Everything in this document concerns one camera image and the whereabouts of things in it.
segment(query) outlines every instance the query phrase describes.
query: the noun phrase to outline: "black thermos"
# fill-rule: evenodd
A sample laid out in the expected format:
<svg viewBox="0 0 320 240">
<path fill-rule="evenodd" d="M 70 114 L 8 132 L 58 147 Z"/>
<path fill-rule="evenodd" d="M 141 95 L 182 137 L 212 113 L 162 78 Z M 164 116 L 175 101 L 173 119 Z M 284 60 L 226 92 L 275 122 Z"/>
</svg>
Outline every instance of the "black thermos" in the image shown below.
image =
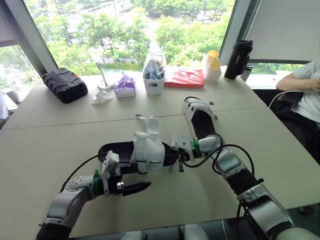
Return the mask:
<svg viewBox="0 0 320 240">
<path fill-rule="evenodd" d="M 233 45 L 233 52 L 226 68 L 224 79 L 232 81 L 241 75 L 249 61 L 254 41 L 239 40 Z"/>
</svg>

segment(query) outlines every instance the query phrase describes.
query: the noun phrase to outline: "green ring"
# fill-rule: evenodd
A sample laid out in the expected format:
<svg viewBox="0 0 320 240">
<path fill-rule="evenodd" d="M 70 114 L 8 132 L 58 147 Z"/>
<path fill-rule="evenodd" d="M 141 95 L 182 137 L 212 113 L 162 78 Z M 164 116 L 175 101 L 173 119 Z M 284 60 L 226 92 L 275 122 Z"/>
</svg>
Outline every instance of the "green ring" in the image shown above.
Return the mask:
<svg viewBox="0 0 320 240">
<path fill-rule="evenodd" d="M 193 146 L 195 149 L 195 153 L 196 153 L 196 158 L 201 158 L 201 153 L 200 153 L 200 148 L 199 148 L 199 143 L 198 143 L 198 138 L 195 137 L 193 139 Z"/>
<path fill-rule="evenodd" d="M 99 196 L 99 171 L 96 169 L 93 175 L 93 191 L 94 195 Z"/>
</svg>

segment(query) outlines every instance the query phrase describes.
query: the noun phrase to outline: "purple tissue box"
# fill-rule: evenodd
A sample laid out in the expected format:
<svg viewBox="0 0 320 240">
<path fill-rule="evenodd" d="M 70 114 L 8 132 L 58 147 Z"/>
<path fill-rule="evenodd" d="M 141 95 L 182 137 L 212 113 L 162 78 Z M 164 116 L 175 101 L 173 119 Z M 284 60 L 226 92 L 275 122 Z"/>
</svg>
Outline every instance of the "purple tissue box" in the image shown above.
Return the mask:
<svg viewBox="0 0 320 240">
<path fill-rule="evenodd" d="M 124 75 L 115 85 L 114 92 L 117 99 L 136 96 L 136 84 L 133 77 Z"/>
</svg>

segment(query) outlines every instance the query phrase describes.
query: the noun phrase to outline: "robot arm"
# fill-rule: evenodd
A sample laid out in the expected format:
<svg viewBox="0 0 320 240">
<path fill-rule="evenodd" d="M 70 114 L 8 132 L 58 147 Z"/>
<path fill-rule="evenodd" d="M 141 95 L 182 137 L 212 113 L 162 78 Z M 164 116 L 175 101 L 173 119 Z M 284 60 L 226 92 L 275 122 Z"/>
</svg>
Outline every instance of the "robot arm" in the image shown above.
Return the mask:
<svg viewBox="0 0 320 240">
<path fill-rule="evenodd" d="M 86 202 L 100 195 L 131 195 L 143 191 L 151 184 L 139 182 L 124 186 L 122 176 L 138 172 L 138 166 L 132 164 L 118 167 L 118 164 L 119 156 L 109 151 L 102 163 L 101 175 L 96 170 L 94 175 L 71 179 L 53 199 L 36 239 L 67 240 Z"/>
<path fill-rule="evenodd" d="M 192 142 L 186 141 L 186 138 L 176 132 L 172 137 L 172 145 L 180 152 L 185 151 L 187 155 L 190 155 L 189 159 L 191 160 L 218 151 L 221 143 L 221 139 L 217 135 L 202 139 L 195 138 Z M 320 239 L 305 229 L 295 227 L 288 211 L 262 184 L 263 179 L 257 180 L 231 150 L 226 147 L 221 150 L 216 159 L 215 167 L 237 195 L 238 201 L 244 208 L 244 217 L 257 239 Z"/>
</svg>

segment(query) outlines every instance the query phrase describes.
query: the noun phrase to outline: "window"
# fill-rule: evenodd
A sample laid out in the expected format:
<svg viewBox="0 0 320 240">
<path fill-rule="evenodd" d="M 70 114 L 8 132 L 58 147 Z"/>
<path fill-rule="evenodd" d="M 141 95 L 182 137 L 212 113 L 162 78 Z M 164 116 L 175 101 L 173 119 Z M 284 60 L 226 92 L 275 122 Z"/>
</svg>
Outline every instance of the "window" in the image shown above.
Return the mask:
<svg viewBox="0 0 320 240">
<path fill-rule="evenodd" d="M 149 49 L 171 66 L 220 50 L 235 0 L 24 0 L 59 67 L 142 71 Z"/>
<path fill-rule="evenodd" d="M 276 89 L 277 83 L 303 64 L 290 63 L 249 63 L 253 71 L 246 84 L 253 89 Z"/>
<path fill-rule="evenodd" d="M 0 89 L 14 89 L 23 100 L 40 76 L 19 45 L 0 47 Z"/>
</svg>

